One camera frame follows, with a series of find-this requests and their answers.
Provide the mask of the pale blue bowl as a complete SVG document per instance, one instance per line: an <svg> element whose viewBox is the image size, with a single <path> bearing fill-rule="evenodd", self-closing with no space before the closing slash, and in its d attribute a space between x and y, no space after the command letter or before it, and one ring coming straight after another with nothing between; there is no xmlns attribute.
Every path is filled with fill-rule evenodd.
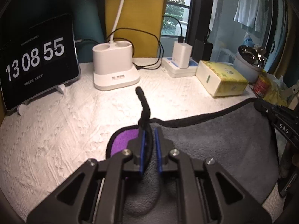
<svg viewBox="0 0 299 224"><path fill-rule="evenodd" d="M262 72L262 67L257 67L255 65L249 64L246 60L242 58L238 52L233 63L234 68L242 74L249 83L254 83L257 81L259 74Z"/></svg>

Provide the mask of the white charger adapter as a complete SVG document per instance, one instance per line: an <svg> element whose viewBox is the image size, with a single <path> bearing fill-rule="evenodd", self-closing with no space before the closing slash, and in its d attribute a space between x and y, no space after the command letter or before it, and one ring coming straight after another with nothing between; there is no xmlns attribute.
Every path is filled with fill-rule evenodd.
<svg viewBox="0 0 299 224"><path fill-rule="evenodd" d="M174 42L172 61L180 69L186 69L189 66L192 46L187 43Z"/></svg>

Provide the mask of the wooden spatula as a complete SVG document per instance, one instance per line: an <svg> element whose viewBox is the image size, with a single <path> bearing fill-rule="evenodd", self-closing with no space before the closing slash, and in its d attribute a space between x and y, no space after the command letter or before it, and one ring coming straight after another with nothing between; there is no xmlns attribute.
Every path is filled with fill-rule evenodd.
<svg viewBox="0 0 299 224"><path fill-rule="evenodd" d="M282 92L284 99L287 99L290 96L295 95L297 93L298 93L298 84L297 83Z"/></svg>

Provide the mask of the mustard yellow curtain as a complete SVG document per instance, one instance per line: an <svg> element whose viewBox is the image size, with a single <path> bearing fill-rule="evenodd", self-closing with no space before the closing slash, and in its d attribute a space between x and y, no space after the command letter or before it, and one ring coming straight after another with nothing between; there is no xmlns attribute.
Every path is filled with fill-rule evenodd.
<svg viewBox="0 0 299 224"><path fill-rule="evenodd" d="M125 0L115 32L116 38L130 40L135 58L155 58L167 0Z"/></svg>

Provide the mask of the steel mixing bowl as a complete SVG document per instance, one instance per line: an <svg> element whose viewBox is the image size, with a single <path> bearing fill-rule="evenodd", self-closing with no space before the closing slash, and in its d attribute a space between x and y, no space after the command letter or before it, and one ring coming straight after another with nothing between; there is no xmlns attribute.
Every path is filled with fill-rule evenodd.
<svg viewBox="0 0 299 224"><path fill-rule="evenodd" d="M265 66L264 57L252 47L246 45L239 46L238 55L250 65L258 68L263 68Z"/></svg>

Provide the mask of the black tablet clock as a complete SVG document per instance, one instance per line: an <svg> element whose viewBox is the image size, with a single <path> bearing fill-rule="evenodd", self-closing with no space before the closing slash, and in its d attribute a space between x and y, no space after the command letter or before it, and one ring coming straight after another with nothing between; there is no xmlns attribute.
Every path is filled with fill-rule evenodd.
<svg viewBox="0 0 299 224"><path fill-rule="evenodd" d="M7 111L80 74L69 14L20 31L1 31L1 93Z"/></svg>

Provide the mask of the red and yellow can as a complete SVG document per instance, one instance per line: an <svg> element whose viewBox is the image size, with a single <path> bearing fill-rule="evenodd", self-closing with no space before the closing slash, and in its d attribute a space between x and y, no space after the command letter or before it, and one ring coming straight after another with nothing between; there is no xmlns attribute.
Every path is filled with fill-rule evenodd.
<svg viewBox="0 0 299 224"><path fill-rule="evenodd" d="M256 95L263 98L270 89L271 85L272 84L270 79L268 78L268 74L262 73L259 75L257 81L255 82L253 91Z"/></svg>

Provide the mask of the purple and grey towel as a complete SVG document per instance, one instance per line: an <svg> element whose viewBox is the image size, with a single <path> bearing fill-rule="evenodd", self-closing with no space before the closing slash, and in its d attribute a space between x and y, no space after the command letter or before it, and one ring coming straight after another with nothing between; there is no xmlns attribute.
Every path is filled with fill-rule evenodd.
<svg viewBox="0 0 299 224"><path fill-rule="evenodd" d="M152 119L175 147L191 157L213 157L270 215L281 208L277 194L278 150L275 130L246 99L219 112L177 120ZM175 184L163 184L152 156L140 183L126 187L124 219L155 220L176 213Z"/></svg>

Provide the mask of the white tablet stand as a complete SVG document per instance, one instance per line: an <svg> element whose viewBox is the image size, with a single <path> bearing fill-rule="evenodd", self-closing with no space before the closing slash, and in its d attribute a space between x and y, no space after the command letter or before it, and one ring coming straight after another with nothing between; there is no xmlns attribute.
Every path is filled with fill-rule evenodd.
<svg viewBox="0 0 299 224"><path fill-rule="evenodd" d="M48 91L45 91L44 93L41 93L41 94L37 95L36 97L34 97L32 99L29 99L28 101L25 101L24 103L18 105L17 106L17 113L18 113L18 115L20 115L20 116L23 115L25 109L27 108L27 106L30 103L32 103L32 102L34 102L36 100L39 100L39 99L41 99L43 97L46 97L46 96L54 93L55 91L59 92L62 95L65 95L65 93L66 93L66 85L65 84L60 84L60 85L56 86L55 88L50 89Z"/></svg>

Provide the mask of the yellow plastic bag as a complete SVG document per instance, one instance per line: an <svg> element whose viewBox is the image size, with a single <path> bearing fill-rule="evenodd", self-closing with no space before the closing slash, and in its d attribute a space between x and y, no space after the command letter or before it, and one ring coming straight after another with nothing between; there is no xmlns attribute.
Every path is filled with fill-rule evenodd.
<svg viewBox="0 0 299 224"><path fill-rule="evenodd" d="M282 98L281 92L288 89L286 84L283 82L283 76L277 79L273 74L262 72L262 76L266 77L271 83L263 99L273 105L287 106L287 100Z"/></svg>

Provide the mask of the white hanging shirt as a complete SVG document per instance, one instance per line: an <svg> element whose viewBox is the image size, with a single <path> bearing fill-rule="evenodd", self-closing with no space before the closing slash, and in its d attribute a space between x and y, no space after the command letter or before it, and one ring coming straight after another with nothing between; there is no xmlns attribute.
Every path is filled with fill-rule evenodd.
<svg viewBox="0 0 299 224"><path fill-rule="evenodd" d="M266 12L266 0L238 0L234 21L261 33Z"/></svg>

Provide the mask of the white textured tablecloth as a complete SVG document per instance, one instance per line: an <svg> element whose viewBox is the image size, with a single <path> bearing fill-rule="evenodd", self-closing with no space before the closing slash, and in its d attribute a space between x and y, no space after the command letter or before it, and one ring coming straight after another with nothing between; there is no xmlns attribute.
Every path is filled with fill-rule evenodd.
<svg viewBox="0 0 299 224"><path fill-rule="evenodd" d="M87 159L104 159L113 133L138 123L142 107L134 86L99 91L93 64L82 64L81 72L65 95L36 100L1 124L1 190L20 220ZM161 70L142 71L139 84L152 118L163 121L218 112L254 97L247 88L240 96L213 98L196 77L171 78Z"/></svg>

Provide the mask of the white desk lamp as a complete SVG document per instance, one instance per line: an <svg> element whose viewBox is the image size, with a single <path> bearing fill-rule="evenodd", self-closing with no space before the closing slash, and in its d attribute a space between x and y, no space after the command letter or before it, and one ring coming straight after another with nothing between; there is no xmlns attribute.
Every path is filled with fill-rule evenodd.
<svg viewBox="0 0 299 224"><path fill-rule="evenodd" d="M135 85L140 81L139 72L133 65L133 45L129 41L114 40L124 1L120 0L109 41L92 48L94 86L101 91Z"/></svg>

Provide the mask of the yellow tissue pack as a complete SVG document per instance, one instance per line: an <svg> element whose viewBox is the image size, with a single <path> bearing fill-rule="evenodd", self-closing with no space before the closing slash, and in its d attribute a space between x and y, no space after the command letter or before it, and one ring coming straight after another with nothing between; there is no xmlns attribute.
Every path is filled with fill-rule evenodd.
<svg viewBox="0 0 299 224"><path fill-rule="evenodd" d="M248 80L233 66L210 61L200 61L196 77L212 97L242 95Z"/></svg>

